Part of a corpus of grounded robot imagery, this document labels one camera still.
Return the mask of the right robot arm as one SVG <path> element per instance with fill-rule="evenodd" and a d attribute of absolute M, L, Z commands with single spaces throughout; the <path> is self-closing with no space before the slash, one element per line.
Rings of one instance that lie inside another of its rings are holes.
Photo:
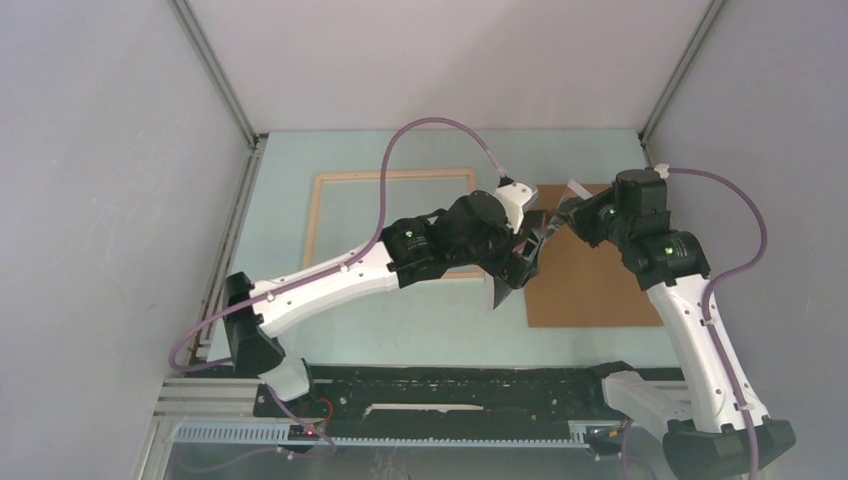
<path fill-rule="evenodd" d="M 570 181 L 549 227 L 616 247 L 662 320 L 690 400 L 676 401 L 613 362 L 597 367 L 599 380 L 583 388 L 581 402 L 593 417 L 618 411 L 648 431 L 678 479 L 756 479 L 795 445 L 795 432 L 771 416 L 745 374 L 715 298 L 719 279 L 696 236 L 672 225 L 667 178 L 626 170 L 597 193 Z"/>

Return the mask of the wooden picture frame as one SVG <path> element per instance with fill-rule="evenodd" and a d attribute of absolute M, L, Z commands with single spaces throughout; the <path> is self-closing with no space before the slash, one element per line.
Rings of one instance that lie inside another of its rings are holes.
<path fill-rule="evenodd" d="M 379 217 L 378 171 L 320 173 L 313 185 L 302 267 L 353 251 L 374 234 Z M 477 187 L 472 168 L 390 170 L 385 224 L 448 208 Z"/>

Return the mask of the printed photo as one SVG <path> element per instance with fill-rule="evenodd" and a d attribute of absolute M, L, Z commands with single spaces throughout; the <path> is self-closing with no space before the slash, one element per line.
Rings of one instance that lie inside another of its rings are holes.
<path fill-rule="evenodd" d="M 582 201 L 592 197 L 582 185 L 571 180 L 558 190 L 554 206 L 538 208 L 540 188 L 503 176 L 493 197 L 505 211 L 504 237 L 488 240 L 492 257 L 483 261 L 489 299 L 487 308 L 496 309 L 514 290 L 523 288 L 538 274 L 538 258 L 545 244 L 568 223 L 567 215 Z"/>

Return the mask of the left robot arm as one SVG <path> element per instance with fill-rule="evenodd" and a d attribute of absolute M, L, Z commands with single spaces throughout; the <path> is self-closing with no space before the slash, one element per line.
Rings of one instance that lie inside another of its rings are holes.
<path fill-rule="evenodd" d="M 256 377 L 292 416 L 316 403 L 309 367 L 292 359 L 280 336 L 297 323 L 366 295 L 437 280 L 473 266 L 485 274 L 488 305 L 498 308 L 537 272 L 544 214 L 535 187 L 508 183 L 494 193 L 475 190 L 449 208 L 402 218 L 375 240 L 289 276 L 258 282 L 238 272 L 226 280 L 232 312 L 224 326 L 234 371 Z"/>

